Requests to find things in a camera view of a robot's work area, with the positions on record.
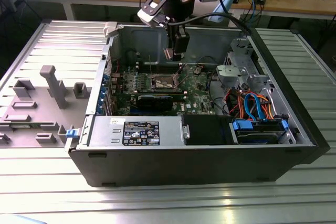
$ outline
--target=sticker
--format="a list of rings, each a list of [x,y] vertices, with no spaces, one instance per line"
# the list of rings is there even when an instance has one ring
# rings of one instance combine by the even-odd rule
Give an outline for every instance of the sticker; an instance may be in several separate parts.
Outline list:
[[[110,124],[124,124],[125,118],[111,118]]]
[[[14,129],[18,129],[18,128],[27,128],[29,129],[30,126],[29,125],[11,125],[12,128]]]
[[[125,146],[160,145],[159,122],[124,122],[122,144]]]

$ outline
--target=motherboard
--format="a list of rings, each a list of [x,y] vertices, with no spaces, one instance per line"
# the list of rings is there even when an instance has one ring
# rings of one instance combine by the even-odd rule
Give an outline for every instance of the motherboard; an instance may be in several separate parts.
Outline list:
[[[208,72],[197,65],[121,68],[106,82],[105,115],[215,114],[207,92]]]

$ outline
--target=circuit board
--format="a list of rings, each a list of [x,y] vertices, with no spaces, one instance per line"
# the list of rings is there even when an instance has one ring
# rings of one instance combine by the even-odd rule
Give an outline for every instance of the circuit board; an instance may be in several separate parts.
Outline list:
[[[139,73],[137,68],[131,67],[124,69],[120,74],[121,78],[118,85],[114,85],[113,88],[115,89],[112,91],[116,103],[115,114],[169,116],[215,114],[206,91],[206,73],[195,74],[195,69],[195,65],[186,65],[183,71],[177,75],[171,73]],[[173,97],[172,108],[166,111],[140,111],[137,108],[136,100],[144,94]]]

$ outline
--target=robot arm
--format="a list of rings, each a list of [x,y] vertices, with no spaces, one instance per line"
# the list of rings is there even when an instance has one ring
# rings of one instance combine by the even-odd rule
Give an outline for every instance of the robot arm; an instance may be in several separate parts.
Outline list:
[[[148,0],[138,12],[140,19],[147,25],[160,25],[166,28],[168,47],[164,49],[166,58],[172,61],[181,60],[186,52],[189,34],[185,26],[168,26],[167,23],[181,22],[192,15],[195,0]]]

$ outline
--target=warning label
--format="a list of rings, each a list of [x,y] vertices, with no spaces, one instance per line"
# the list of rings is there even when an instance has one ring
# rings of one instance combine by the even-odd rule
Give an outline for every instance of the warning label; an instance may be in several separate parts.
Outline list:
[[[160,145],[159,122],[125,122],[122,144],[125,146]]]

